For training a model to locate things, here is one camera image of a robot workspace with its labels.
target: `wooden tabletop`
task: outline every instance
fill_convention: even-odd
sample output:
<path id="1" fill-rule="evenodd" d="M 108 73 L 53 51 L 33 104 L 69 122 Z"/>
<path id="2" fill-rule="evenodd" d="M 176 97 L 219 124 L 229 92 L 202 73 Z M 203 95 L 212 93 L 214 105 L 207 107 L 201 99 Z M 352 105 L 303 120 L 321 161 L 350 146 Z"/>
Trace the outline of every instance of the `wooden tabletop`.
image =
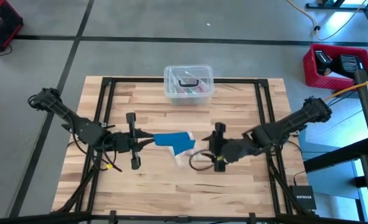
<path id="1" fill-rule="evenodd" d="M 93 119 L 101 80 L 99 76 L 86 78 L 77 111 L 80 116 Z M 285 84 L 281 78 L 268 81 L 278 120 L 290 114 Z M 268 121 L 263 90 L 262 96 Z M 216 83 L 208 105 L 171 106 L 164 96 L 163 83 L 117 83 L 109 120 L 116 127 L 110 131 L 128 131 L 125 114 L 129 112 L 136 113 L 136 128 L 143 131 L 191 131 L 197 149 L 207 148 L 207 142 L 200 140 L 210 135 L 216 122 L 227 125 L 226 138 L 240 138 L 242 132 L 260 124 L 251 84 Z M 296 138 L 290 140 L 298 143 Z M 290 184 L 293 175 L 304 170 L 303 160 L 299 149 L 291 144 L 284 145 L 282 154 Z M 146 146 L 139 155 L 142 162 L 139 170 L 131 170 L 131 153 L 124 153 L 118 154 L 116 160 L 122 173 L 114 169 L 100 173 L 94 214 L 108 215 L 110 210 L 116 210 L 119 215 L 247 217 L 254 212 L 257 217 L 275 216 L 264 154 L 246 156 L 229 164 L 224 173 L 177 167 L 169 150 L 154 144 Z M 53 210 L 61 207 L 79 185 L 84 160 L 85 155 L 74 145 L 67 149 Z M 305 173 L 297 175 L 296 181 L 307 184 Z M 277 188 L 284 212 L 283 193 L 278 184 Z"/>

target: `gray floor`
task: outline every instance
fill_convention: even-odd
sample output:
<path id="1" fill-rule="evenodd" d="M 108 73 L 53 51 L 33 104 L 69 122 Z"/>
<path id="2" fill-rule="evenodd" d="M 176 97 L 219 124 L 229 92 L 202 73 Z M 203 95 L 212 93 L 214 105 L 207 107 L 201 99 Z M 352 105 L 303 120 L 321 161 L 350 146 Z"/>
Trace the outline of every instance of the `gray floor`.
<path id="1" fill-rule="evenodd" d="M 88 0 L 9 2 L 24 18 L 25 26 L 20 34 L 75 36 Z M 299 6 L 304 4 L 300 0 L 295 2 Z M 334 32 L 352 14 L 327 10 L 310 12 L 322 26 L 321 36 Z M 315 40 L 311 31 L 311 21 L 286 1 L 95 0 L 83 34 L 107 37 L 311 41 Z M 365 15 L 359 12 L 342 31 L 328 41 L 368 42 L 368 21 Z M 45 118 L 44 112 L 29 108 L 26 99 L 42 87 L 57 86 L 72 44 L 73 41 L 61 40 L 14 40 L 11 43 L 13 53 L 0 58 L 0 217 L 5 217 L 9 212 Z M 87 75 L 158 76 L 163 75 L 167 65 L 208 64 L 213 68 L 215 77 L 284 78 L 290 106 L 292 110 L 297 110 L 305 97 L 324 97 L 331 93 L 304 84 L 302 59 L 308 49 L 307 46 L 288 45 L 81 41 L 62 98 L 67 106 L 75 110 Z M 331 141 L 329 138 L 322 141 L 312 137 L 335 125 L 345 129 L 353 123 L 341 122 L 340 118 L 356 112 L 356 103 L 336 106 L 340 112 L 335 113 L 337 117 L 334 117 L 333 122 L 327 126 L 307 129 L 312 131 L 307 133 L 306 141 L 330 147 L 348 144 Z M 68 133 L 60 124 L 61 120 L 55 118 L 51 125 L 21 215 L 50 211 L 68 143 Z M 337 172 L 348 169 L 344 167 Z M 318 183 L 320 178 L 309 176 L 309 181 Z M 334 205 L 333 199 L 326 199 L 328 192 L 321 191 L 325 193 L 319 196 L 321 215 L 342 217 L 323 212 L 341 206 Z"/>

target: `plastic container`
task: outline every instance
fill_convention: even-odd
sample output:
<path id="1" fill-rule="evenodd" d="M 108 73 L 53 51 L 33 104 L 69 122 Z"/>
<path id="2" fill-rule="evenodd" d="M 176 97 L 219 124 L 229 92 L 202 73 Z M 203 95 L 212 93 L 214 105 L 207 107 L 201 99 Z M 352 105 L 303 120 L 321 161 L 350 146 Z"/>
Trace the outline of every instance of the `plastic container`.
<path id="1" fill-rule="evenodd" d="M 164 69 L 164 95 L 172 105 L 204 105 L 214 93 L 208 65 L 171 65 Z"/>
<path id="2" fill-rule="evenodd" d="M 323 75 L 319 75 L 316 69 L 316 59 L 314 54 L 315 50 L 322 50 L 332 59 L 335 59 L 342 54 L 358 56 L 362 61 L 364 70 L 368 70 L 368 51 L 365 49 L 324 44 L 311 44 L 310 50 L 303 58 L 304 74 L 306 78 L 306 84 L 308 86 L 327 88 L 331 90 L 343 90 L 354 85 L 354 81 L 350 79 L 325 77 Z"/>

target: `container lid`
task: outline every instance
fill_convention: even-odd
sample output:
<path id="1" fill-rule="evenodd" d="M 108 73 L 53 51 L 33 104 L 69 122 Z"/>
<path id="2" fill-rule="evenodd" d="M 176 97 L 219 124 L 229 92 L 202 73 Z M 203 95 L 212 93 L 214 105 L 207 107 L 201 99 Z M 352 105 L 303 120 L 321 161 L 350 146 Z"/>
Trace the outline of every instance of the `container lid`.
<path id="1" fill-rule="evenodd" d="M 164 94 L 167 97 L 208 97 L 213 92 L 213 71 L 208 65 L 170 65 L 164 69 Z"/>

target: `black handle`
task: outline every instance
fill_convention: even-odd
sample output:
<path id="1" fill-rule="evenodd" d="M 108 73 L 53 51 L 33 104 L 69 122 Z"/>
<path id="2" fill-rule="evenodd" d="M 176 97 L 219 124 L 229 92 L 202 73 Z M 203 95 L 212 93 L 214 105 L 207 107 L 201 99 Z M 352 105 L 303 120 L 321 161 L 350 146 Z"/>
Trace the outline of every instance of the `black handle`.
<path id="1" fill-rule="evenodd" d="M 195 84 L 182 84 L 181 80 L 179 80 L 178 83 L 179 83 L 179 86 L 181 87 L 197 87 L 199 84 L 199 80 L 196 80 Z"/>

